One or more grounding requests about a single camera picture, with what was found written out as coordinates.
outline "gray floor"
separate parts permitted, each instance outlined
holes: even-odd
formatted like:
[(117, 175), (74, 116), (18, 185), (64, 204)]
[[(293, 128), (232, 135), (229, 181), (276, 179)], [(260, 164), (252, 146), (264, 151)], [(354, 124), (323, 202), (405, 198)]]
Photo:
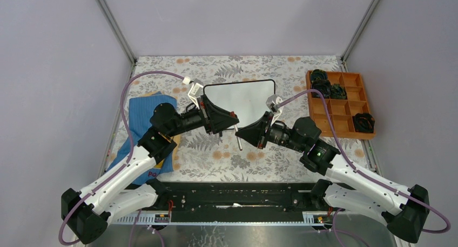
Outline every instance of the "gray floor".
[[(393, 236), (378, 222), (359, 215), (339, 215), (338, 229), (363, 238), (371, 247), (396, 246)], [(127, 247), (131, 226), (112, 225), (88, 245), (90, 247)], [(304, 233), (312, 231), (301, 226), (168, 226), (161, 230), (166, 247), (173, 246), (340, 246), (332, 233)], [(363, 247), (364, 244), (342, 235), (346, 247)], [(138, 226), (132, 247), (161, 246), (157, 235)]]

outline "white wall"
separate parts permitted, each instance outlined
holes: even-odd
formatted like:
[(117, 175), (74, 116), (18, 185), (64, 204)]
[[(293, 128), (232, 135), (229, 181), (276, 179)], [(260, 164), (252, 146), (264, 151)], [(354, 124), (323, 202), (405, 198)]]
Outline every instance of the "white wall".
[(0, 0), (0, 66), (0, 245), (60, 246), (60, 196), (97, 177), (130, 65), (95, 0)]
[[(361, 72), (386, 177), (420, 184), (452, 222), (418, 246), (458, 242), (458, 0), (382, 0), (348, 60)], [(425, 228), (442, 229), (431, 213)]]
[(107, 0), (136, 56), (340, 55), (371, 0)]

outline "wooden organizer tray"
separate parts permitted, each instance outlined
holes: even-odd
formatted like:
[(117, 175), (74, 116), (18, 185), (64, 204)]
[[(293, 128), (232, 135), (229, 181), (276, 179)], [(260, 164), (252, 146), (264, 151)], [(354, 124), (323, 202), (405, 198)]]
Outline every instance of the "wooden organizer tray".
[[(306, 75), (307, 89), (312, 86), (310, 73), (312, 73), (311, 70)], [(326, 107), (331, 115), (331, 121), (337, 137), (364, 140), (374, 138), (375, 130), (374, 133), (355, 132), (353, 125), (352, 117), (357, 113), (365, 112), (371, 114), (361, 75), (352, 72), (327, 71), (327, 73), (331, 85), (339, 83), (347, 91), (347, 99), (325, 98)], [(321, 135), (333, 137), (321, 98), (314, 98), (311, 93), (308, 93), (307, 97), (310, 117), (315, 121), (317, 127), (321, 129)]]

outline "floral pattern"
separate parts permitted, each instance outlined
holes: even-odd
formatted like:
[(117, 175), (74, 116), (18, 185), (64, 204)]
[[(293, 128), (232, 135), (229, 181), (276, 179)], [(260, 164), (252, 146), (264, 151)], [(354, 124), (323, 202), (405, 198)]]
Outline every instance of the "floral pattern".
[[(283, 99), (306, 89), (307, 70), (339, 70), (335, 56), (198, 56), (198, 57), (139, 57), (135, 75), (151, 70), (165, 70), (196, 78), (204, 84), (273, 79), (277, 95)], [(177, 99), (178, 111), (183, 112), (191, 101), (188, 86), (168, 75), (148, 75), (132, 83), (128, 99), (151, 91), (161, 91)], [(307, 97), (297, 98), (285, 106), (281, 121), (292, 126), (294, 121), (308, 116)], [(127, 139), (120, 122), (114, 137), (107, 166)], [(323, 138), (335, 145), (333, 138)], [(362, 144), (356, 139), (340, 139), (349, 158), (362, 166), (367, 161)], [(174, 159), (175, 172), (159, 175), (162, 181), (208, 182), (316, 182), (323, 178), (304, 168), (301, 154), (268, 144), (263, 150), (243, 141), (243, 151), (237, 146), (233, 131), (224, 131), (223, 137), (208, 135), (202, 129), (182, 134)]]

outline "blue cloth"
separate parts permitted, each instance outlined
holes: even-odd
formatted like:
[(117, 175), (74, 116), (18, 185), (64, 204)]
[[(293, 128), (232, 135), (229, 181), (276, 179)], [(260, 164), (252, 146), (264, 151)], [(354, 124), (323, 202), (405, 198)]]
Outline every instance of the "blue cloth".
[[(160, 92), (148, 97), (136, 97), (129, 100), (129, 129), (132, 132), (133, 141), (137, 145), (138, 140), (151, 127), (150, 118), (153, 115), (154, 109), (161, 103), (170, 103), (174, 108), (177, 108), (177, 100), (171, 96), (162, 95)], [(122, 159), (124, 159), (130, 151), (130, 142), (127, 139), (123, 146), (118, 150), (116, 158), (108, 167), (110, 170)], [(152, 168), (136, 178), (132, 184), (142, 185), (152, 178), (156, 178), (161, 173), (173, 171), (172, 154), (168, 155), (161, 169)]]

